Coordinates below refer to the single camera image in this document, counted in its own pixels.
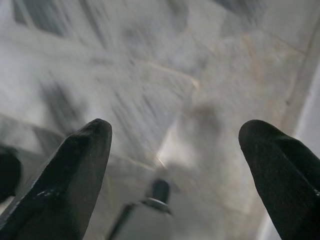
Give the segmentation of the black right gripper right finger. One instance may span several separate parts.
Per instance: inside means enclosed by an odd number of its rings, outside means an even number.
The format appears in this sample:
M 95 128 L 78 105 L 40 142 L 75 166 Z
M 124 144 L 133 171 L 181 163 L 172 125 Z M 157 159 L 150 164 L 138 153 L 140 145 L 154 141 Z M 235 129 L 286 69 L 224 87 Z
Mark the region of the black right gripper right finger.
M 258 119 L 238 141 L 256 190 L 283 240 L 320 238 L 320 160 L 301 141 Z

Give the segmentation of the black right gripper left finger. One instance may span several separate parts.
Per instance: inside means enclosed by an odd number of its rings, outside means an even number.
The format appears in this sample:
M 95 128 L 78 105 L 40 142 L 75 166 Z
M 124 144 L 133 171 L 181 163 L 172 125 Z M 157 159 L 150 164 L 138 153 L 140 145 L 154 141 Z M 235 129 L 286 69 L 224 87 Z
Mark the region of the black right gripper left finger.
M 112 126 L 100 118 L 69 135 L 1 214 L 1 239 L 83 239 L 111 144 Z

